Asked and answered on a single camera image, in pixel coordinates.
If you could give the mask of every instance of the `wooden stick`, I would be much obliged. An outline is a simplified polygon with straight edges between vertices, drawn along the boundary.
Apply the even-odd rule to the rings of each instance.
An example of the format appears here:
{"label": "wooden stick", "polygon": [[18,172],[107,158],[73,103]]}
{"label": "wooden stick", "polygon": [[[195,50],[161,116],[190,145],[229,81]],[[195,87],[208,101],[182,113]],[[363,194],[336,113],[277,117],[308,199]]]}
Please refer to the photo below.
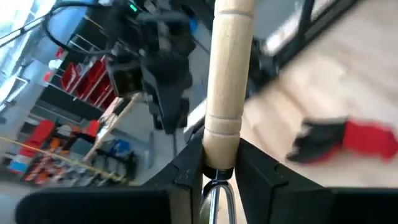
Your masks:
{"label": "wooden stick", "polygon": [[233,168],[242,125],[256,0],[217,0],[203,147],[205,164]]}

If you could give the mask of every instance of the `wooden floor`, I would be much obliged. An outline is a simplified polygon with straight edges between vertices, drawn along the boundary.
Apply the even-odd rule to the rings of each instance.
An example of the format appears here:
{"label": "wooden floor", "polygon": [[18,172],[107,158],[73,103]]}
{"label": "wooden floor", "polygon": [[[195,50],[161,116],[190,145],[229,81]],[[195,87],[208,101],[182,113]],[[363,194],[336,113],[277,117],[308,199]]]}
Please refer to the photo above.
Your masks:
{"label": "wooden floor", "polygon": [[[367,0],[245,105],[241,135],[273,158],[324,186],[398,187],[398,160],[342,153],[314,166],[286,163],[303,118],[355,116],[398,129],[398,1]],[[245,223],[238,188],[238,223]],[[219,223],[228,223],[221,198]]]}

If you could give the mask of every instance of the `wooden pole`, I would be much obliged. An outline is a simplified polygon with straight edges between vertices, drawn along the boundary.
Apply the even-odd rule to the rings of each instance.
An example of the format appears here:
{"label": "wooden pole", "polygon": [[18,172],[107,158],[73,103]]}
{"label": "wooden pole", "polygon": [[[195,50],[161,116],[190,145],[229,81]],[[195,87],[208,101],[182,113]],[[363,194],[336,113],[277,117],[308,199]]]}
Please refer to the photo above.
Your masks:
{"label": "wooden pole", "polygon": [[203,147],[205,164],[233,168],[240,139],[256,0],[216,0]]}

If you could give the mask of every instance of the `green light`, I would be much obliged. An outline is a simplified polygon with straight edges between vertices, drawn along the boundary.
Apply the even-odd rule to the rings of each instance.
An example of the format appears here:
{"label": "green light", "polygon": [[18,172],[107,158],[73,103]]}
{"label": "green light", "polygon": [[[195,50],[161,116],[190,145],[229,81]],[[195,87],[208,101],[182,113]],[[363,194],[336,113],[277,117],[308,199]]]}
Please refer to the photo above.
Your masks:
{"label": "green light", "polygon": [[137,10],[138,10],[133,4],[130,4],[130,8],[131,8],[132,10],[134,10],[134,12],[137,12]]}

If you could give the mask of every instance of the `wooden handle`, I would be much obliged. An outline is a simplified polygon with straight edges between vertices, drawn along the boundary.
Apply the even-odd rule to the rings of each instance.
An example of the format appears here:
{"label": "wooden handle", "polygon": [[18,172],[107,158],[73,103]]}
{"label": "wooden handle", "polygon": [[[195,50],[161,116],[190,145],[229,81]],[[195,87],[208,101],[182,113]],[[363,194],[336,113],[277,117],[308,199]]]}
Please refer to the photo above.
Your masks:
{"label": "wooden handle", "polygon": [[216,0],[203,147],[214,169],[234,167],[254,32],[255,0]]}

